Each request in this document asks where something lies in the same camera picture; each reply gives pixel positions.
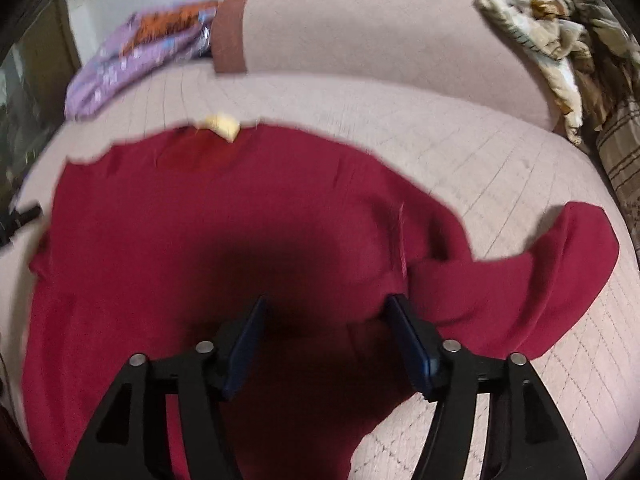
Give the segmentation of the orange black patterned cloth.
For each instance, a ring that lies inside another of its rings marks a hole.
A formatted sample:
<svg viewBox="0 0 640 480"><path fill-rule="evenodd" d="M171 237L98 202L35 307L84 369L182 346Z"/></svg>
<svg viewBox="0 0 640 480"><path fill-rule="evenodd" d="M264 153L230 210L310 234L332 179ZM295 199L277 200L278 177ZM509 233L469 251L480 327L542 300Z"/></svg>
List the orange black patterned cloth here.
<svg viewBox="0 0 640 480"><path fill-rule="evenodd" d="M134 36L122 47L120 54L126 56L134 48L177 35L196 25L201 25L208 14L217 10L218 0L203 0L182 4L175 9L143 14Z"/></svg>

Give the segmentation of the beige floral blanket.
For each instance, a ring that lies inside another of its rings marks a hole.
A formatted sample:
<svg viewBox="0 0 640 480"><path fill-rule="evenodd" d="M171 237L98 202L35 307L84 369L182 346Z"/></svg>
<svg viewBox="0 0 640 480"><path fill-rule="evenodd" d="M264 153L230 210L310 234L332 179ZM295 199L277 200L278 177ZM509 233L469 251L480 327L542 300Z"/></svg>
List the beige floral blanket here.
<svg viewBox="0 0 640 480"><path fill-rule="evenodd" d="M538 67L571 144L584 148L639 95L639 43L603 0L474 0Z"/></svg>

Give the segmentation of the pink rolled quilt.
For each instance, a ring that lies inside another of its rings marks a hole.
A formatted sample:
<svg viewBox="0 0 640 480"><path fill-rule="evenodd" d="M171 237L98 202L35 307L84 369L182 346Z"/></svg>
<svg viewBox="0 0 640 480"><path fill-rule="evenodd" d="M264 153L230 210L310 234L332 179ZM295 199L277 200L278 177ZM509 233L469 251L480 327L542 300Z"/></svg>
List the pink rolled quilt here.
<svg viewBox="0 0 640 480"><path fill-rule="evenodd" d="M473 0L222 0L210 50L220 74L371 78L559 129L548 84Z"/></svg>

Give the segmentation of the red knit sweater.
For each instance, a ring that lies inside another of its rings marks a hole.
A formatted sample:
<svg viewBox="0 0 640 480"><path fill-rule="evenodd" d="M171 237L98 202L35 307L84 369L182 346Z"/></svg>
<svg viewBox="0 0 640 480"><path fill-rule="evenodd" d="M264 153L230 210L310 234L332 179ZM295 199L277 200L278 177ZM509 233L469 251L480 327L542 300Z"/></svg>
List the red knit sweater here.
<svg viewBox="0 0 640 480"><path fill-rule="evenodd" d="M620 244L570 202L526 252L473 257L442 203L373 156L260 124L183 127L64 168L30 268L22 390L32 448L66 475L132 354L191 350L258 299L264 343L224 411L247 479L344 479L411 388L380 313L408 298L481 356L538 358L587 311Z"/></svg>

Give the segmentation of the wooden glass-door wardrobe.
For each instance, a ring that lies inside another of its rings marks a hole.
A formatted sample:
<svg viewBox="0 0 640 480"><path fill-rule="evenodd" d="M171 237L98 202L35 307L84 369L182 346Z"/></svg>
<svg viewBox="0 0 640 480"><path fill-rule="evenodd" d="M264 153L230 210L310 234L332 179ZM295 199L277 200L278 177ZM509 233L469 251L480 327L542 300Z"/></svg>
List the wooden glass-door wardrobe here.
<svg viewBox="0 0 640 480"><path fill-rule="evenodd" d="M67 87L80 69L67 0L51 0L1 63L1 209L64 122Z"/></svg>

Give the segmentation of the yellow neck label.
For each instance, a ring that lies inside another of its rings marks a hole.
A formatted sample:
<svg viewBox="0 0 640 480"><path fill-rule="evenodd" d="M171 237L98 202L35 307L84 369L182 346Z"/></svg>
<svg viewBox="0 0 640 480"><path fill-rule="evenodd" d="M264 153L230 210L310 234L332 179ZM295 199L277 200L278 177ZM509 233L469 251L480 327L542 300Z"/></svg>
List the yellow neck label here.
<svg viewBox="0 0 640 480"><path fill-rule="evenodd" d="M233 143L241 131L241 123L226 114L209 115L198 122L199 129L206 129L228 143Z"/></svg>

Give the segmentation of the striped brown cushion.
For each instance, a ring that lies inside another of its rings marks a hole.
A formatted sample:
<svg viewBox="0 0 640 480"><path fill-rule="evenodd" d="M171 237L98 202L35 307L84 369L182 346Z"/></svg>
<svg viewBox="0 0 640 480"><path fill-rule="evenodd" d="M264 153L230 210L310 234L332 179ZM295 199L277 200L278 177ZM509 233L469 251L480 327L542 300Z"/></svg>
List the striped brown cushion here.
<svg viewBox="0 0 640 480"><path fill-rule="evenodd" d="M608 180L630 222L639 221L639 103L626 99L614 110L597 138Z"/></svg>

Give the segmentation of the purple floral cloth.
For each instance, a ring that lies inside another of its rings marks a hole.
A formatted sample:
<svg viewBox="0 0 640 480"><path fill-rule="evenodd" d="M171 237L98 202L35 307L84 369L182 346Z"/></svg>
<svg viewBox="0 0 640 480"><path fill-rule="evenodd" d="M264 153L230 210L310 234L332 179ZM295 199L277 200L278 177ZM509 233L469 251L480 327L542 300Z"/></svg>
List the purple floral cloth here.
<svg viewBox="0 0 640 480"><path fill-rule="evenodd" d="M203 0L179 2L139 11L116 28L68 85L64 102L65 118L91 118L107 106L114 96L161 67L189 62L208 55L210 32L217 10L208 14L201 25L156 40L152 44L136 47L126 56L120 54L122 47L134 36L143 14L168 11L182 4L198 1Z"/></svg>

